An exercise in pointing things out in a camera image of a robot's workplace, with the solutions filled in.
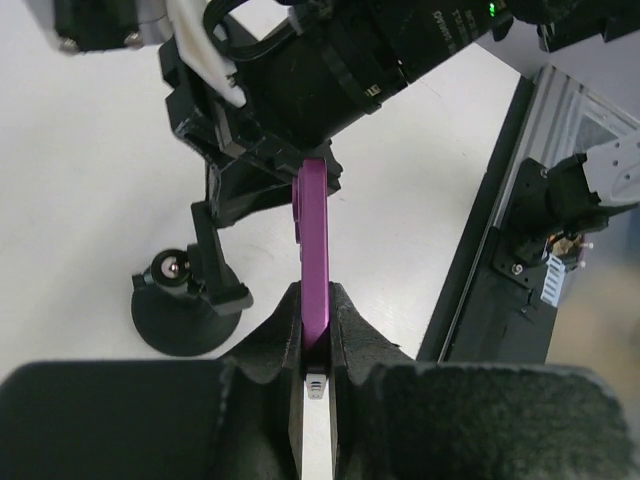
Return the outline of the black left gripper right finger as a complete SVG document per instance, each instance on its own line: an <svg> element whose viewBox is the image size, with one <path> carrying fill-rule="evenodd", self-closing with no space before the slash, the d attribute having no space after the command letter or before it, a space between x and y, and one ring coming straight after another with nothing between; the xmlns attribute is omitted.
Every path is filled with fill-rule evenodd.
<svg viewBox="0 0 640 480"><path fill-rule="evenodd" d="M635 479L613 390L564 365L421 362L330 287L338 479Z"/></svg>

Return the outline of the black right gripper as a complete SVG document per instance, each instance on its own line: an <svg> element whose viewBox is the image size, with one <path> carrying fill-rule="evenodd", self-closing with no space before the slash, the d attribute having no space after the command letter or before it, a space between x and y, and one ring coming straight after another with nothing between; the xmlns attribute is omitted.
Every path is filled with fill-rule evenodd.
<svg viewBox="0 0 640 480"><path fill-rule="evenodd" d="M328 192L340 190L342 167L330 141L300 149L264 129L251 104L231 106L184 63L174 39L161 45L159 62L171 87L166 97L171 130L205 161L205 200L216 227L289 204L306 158L325 159Z"/></svg>

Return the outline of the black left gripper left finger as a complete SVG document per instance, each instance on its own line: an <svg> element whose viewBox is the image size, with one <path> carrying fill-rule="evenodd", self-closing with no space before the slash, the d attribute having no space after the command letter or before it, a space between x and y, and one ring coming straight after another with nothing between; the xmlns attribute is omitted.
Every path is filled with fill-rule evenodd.
<svg viewBox="0 0 640 480"><path fill-rule="evenodd" d="M215 360L35 362L1 385L5 479L297 479L300 287Z"/></svg>

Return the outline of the purple smartphone black screen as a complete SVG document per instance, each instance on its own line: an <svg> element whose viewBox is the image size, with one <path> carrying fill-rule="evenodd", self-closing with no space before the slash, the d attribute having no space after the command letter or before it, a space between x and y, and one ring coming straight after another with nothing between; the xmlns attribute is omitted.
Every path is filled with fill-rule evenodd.
<svg viewBox="0 0 640 480"><path fill-rule="evenodd" d="M293 218L301 263L303 345L320 357L329 328L328 181L326 162L306 159L293 183Z"/></svg>

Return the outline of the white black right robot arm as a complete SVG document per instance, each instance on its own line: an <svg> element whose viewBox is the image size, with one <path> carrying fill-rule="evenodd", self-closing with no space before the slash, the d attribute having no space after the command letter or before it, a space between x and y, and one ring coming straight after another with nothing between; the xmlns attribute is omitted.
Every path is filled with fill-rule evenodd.
<svg viewBox="0 0 640 480"><path fill-rule="evenodd" d="M205 160L205 210L226 228L288 204L303 161L341 166L332 138L480 37L514 22L553 52L639 27L635 1L290 1L262 39L235 1L170 1L173 34L159 51L175 136Z"/></svg>

